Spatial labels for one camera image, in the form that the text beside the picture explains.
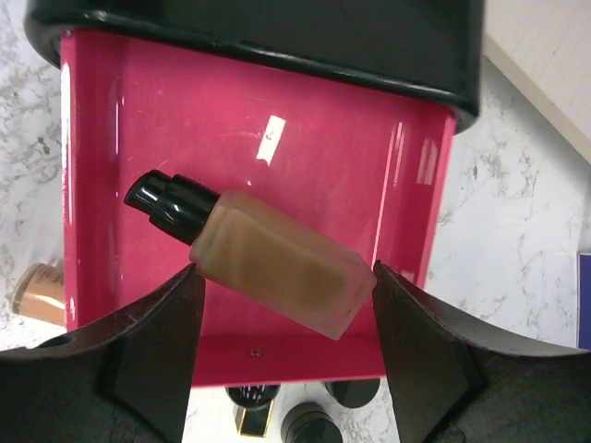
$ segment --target white marble surface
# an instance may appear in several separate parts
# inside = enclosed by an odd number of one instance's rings
[[[63,254],[59,72],[22,32],[24,2],[0,0],[0,288],[9,294],[36,261]],[[575,345],[575,253],[591,247],[591,168],[490,64],[479,122],[455,139],[428,290],[486,321]],[[16,317],[0,297],[0,349],[33,345],[57,327]],[[397,441],[385,383],[367,407],[334,405],[318,383],[285,385],[266,441],[287,410],[325,405],[345,442]],[[194,390],[185,441],[235,436],[221,389]]]

